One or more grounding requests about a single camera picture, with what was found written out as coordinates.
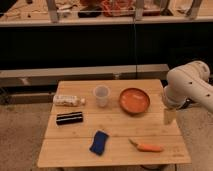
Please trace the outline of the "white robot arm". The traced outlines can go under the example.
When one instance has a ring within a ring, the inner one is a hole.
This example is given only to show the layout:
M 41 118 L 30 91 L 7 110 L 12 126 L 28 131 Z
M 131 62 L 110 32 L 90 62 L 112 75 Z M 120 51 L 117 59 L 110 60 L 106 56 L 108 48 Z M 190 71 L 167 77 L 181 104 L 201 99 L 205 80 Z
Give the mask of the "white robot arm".
M 213 114 L 213 85 L 209 83 L 209 77 L 209 66 L 202 61 L 189 62 L 168 71 L 167 85 L 162 92 L 165 125 L 173 122 L 177 110 L 183 107 L 188 99 Z

